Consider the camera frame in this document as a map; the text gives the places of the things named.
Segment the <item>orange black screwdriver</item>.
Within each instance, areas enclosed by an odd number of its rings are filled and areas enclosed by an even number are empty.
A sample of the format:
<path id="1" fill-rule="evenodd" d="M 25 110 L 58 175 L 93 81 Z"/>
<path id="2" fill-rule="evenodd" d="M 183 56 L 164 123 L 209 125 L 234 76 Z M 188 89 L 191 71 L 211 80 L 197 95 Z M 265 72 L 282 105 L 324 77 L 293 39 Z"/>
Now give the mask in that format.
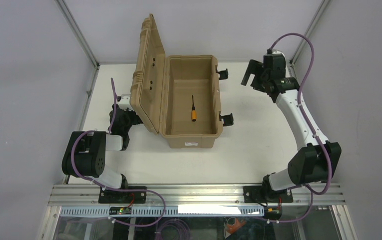
<path id="1" fill-rule="evenodd" d="M 191 121 L 195 122 L 197 120 L 197 113 L 194 104 L 194 96 L 192 95 L 192 107 L 191 107 Z"/>

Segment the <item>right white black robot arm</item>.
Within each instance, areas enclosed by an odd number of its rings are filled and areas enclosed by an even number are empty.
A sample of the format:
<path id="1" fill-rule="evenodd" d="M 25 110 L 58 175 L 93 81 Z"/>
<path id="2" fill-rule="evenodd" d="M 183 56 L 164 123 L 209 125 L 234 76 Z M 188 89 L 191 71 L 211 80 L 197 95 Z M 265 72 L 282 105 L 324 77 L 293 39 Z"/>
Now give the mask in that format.
<path id="1" fill-rule="evenodd" d="M 293 188 L 314 182 L 325 182 L 324 194 L 330 187 L 342 148 L 331 142 L 315 123 L 303 99 L 302 87 L 296 78 L 287 74 L 286 59 L 281 52 L 268 52 L 263 61 L 249 60 L 241 84 L 266 93 L 280 109 L 289 124 L 297 145 L 297 153 L 287 167 L 264 176 L 255 198 L 268 202 L 279 200 Z"/>

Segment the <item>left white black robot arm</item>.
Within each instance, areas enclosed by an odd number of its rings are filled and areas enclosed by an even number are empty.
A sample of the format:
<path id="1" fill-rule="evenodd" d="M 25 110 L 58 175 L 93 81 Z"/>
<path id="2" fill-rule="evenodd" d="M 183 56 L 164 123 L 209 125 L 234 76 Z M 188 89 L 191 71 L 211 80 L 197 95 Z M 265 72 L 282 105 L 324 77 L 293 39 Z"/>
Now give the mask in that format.
<path id="1" fill-rule="evenodd" d="M 65 175 L 82 178 L 103 189 L 128 189 L 126 176 L 106 166 L 106 152 L 125 151 L 129 145 L 129 131 L 142 123 L 131 107 L 115 104 L 109 113 L 107 131 L 72 132 L 63 155 L 61 169 Z"/>

